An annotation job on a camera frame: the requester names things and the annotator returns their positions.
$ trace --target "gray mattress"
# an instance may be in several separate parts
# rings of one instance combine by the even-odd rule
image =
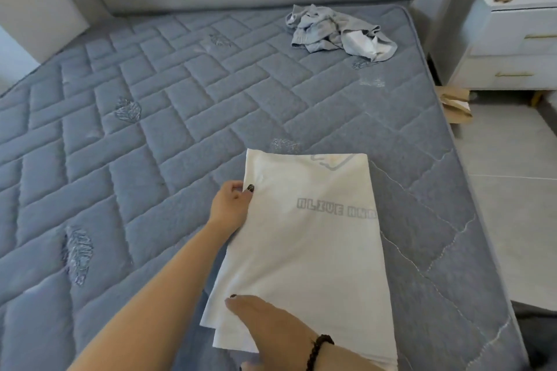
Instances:
[[[0,99],[2,371],[66,369],[242,179],[247,148],[369,156],[400,370],[521,369],[407,12],[337,9],[380,24],[395,56],[293,49],[287,9],[115,19]],[[223,254],[175,369],[238,369],[197,325]]]

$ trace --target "crumpled gray shirt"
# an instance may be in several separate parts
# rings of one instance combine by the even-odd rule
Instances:
[[[397,44],[381,32],[379,25],[325,6],[294,5],[286,25],[295,29],[292,46],[305,47],[310,53],[343,49],[350,55],[379,62],[390,59],[397,51]]]

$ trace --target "white nightstand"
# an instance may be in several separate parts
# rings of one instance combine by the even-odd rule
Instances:
[[[557,88],[557,0],[452,0],[430,51],[444,86]]]

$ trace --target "floor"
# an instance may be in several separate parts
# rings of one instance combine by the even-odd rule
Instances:
[[[557,310],[557,137],[520,97],[471,108],[453,132],[509,296]]]

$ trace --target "folded white shirt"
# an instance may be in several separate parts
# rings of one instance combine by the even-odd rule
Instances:
[[[213,346],[258,352],[247,327],[225,306],[231,294],[256,295],[337,345],[396,369],[367,156],[248,150],[249,184],[255,192],[246,223],[228,245],[201,319],[216,330]]]

